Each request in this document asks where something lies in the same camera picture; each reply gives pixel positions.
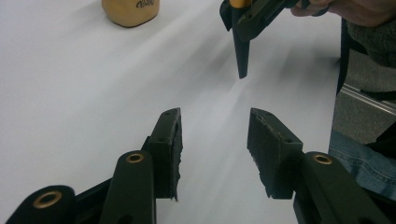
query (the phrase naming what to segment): beige container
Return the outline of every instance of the beige container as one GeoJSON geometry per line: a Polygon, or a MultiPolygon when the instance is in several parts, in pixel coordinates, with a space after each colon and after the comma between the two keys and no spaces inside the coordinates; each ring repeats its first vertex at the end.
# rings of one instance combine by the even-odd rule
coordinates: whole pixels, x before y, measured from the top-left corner
{"type": "Polygon", "coordinates": [[[102,8],[116,24],[133,27],[157,16],[160,0],[102,0],[102,8]]]}

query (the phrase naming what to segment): blue denim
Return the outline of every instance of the blue denim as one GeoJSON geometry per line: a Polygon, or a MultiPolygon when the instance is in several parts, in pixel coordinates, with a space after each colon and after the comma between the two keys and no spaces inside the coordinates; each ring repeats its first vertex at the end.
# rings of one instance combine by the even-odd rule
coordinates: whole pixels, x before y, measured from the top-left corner
{"type": "Polygon", "coordinates": [[[335,131],[329,155],[337,158],[361,187],[396,201],[396,160],[335,131]]]}

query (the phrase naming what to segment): screw hole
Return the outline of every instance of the screw hole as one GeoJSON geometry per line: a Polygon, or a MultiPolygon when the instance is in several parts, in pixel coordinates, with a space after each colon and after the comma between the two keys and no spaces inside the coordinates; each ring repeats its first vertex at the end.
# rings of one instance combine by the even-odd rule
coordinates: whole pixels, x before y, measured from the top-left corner
{"type": "Polygon", "coordinates": [[[134,217],[131,215],[124,215],[119,218],[117,224],[131,224],[134,222],[134,217]]]}
{"type": "Polygon", "coordinates": [[[56,196],[55,196],[54,194],[49,194],[49,195],[44,196],[44,197],[40,200],[40,202],[41,202],[41,203],[49,203],[49,202],[55,200],[55,198],[56,198],[56,196]]]}
{"type": "Polygon", "coordinates": [[[143,156],[142,154],[135,153],[135,154],[128,156],[126,158],[126,161],[128,161],[130,163],[137,163],[137,162],[142,161],[143,159],[145,159],[145,156],[143,156]]]}

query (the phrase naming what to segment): human hand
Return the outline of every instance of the human hand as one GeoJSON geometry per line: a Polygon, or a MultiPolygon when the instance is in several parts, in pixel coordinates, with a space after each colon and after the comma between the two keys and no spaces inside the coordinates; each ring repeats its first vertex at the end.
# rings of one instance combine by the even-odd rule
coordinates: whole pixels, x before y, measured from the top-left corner
{"type": "Polygon", "coordinates": [[[365,27],[376,27],[396,18],[396,0],[310,0],[307,9],[302,9],[301,0],[291,9],[297,17],[312,16],[329,7],[352,23],[365,27]]]}

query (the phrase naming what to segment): finger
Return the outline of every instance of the finger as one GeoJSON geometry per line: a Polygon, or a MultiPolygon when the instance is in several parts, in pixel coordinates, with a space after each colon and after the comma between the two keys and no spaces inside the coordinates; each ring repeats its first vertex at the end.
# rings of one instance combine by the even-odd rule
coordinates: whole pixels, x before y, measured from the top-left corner
{"type": "MultiPolygon", "coordinates": [[[[298,2],[296,4],[297,7],[303,7],[301,1],[298,2]]],[[[309,5],[306,9],[310,9],[310,10],[316,10],[316,11],[320,11],[322,9],[325,9],[329,6],[329,4],[324,4],[324,5],[309,5]]]]}
{"type": "Polygon", "coordinates": [[[309,0],[311,5],[313,6],[323,6],[323,5],[329,5],[331,2],[334,0],[309,0]]]}
{"type": "Polygon", "coordinates": [[[302,9],[300,7],[292,7],[290,9],[291,14],[296,17],[306,17],[306,16],[312,16],[318,13],[317,10],[311,10],[311,9],[302,9]]]}
{"type": "Polygon", "coordinates": [[[375,12],[352,1],[335,1],[329,12],[365,27],[376,27],[384,22],[394,20],[394,13],[375,12]]]}

